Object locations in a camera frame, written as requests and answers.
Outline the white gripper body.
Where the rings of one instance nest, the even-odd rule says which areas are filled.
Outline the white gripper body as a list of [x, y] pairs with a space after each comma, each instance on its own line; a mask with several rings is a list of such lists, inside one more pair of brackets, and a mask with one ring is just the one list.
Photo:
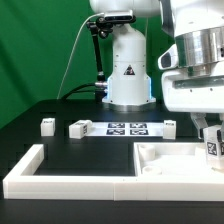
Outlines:
[[161, 83], [164, 103], [169, 111], [224, 113], [224, 60], [204, 67], [205, 75], [190, 77], [178, 68], [177, 46], [173, 44], [158, 59], [163, 70]]

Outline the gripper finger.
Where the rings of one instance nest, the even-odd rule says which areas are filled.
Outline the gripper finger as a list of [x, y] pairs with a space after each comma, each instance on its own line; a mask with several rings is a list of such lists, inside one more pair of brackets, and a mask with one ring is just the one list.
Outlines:
[[206, 122], [206, 114], [205, 113], [191, 113], [191, 120], [197, 130], [197, 135], [199, 139], [203, 138], [203, 129], [208, 127]]

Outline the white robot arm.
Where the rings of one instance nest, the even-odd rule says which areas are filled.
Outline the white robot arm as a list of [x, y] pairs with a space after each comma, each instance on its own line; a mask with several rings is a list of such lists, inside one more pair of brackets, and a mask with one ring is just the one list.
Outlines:
[[164, 103], [188, 112], [200, 137], [224, 137], [224, 0], [89, 0], [98, 33], [113, 35], [113, 72], [103, 102], [123, 109], [154, 101], [146, 38], [131, 23], [159, 15], [174, 44], [158, 59]]

